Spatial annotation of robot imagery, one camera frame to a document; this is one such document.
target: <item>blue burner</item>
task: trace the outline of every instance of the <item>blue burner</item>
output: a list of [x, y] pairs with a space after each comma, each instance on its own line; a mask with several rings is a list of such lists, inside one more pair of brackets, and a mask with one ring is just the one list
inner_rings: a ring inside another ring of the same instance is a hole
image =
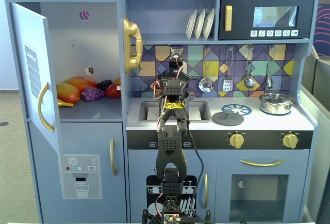
[[232, 110], [234, 113], [240, 114], [241, 116], [246, 116], [251, 114], [252, 110], [246, 105], [242, 104], [227, 104], [221, 108], [222, 111]]

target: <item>floor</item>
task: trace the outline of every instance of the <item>floor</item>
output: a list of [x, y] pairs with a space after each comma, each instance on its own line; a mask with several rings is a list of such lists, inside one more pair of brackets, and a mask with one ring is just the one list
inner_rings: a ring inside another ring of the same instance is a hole
[[0, 93], [0, 224], [39, 223], [21, 102]]

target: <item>drinking glass icon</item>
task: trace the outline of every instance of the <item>drinking glass icon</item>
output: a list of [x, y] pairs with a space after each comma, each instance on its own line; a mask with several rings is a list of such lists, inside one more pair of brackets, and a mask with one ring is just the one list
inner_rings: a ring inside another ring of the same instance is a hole
[[74, 184], [78, 198], [88, 198], [89, 184], [77, 183]]

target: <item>sink basin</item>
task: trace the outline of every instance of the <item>sink basin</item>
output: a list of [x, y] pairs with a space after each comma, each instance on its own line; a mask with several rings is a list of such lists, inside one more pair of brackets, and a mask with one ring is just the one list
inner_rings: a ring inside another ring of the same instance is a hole
[[[140, 122], [157, 122], [159, 118], [159, 104], [156, 101], [141, 103]], [[205, 101], [192, 101], [189, 103], [189, 119], [192, 122], [210, 122], [212, 116], [208, 103]]]

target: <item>microwave screen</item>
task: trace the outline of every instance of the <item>microwave screen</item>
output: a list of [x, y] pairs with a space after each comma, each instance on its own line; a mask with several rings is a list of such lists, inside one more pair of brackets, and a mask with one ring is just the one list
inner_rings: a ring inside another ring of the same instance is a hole
[[253, 27], [296, 27], [297, 16], [297, 6], [255, 7]]

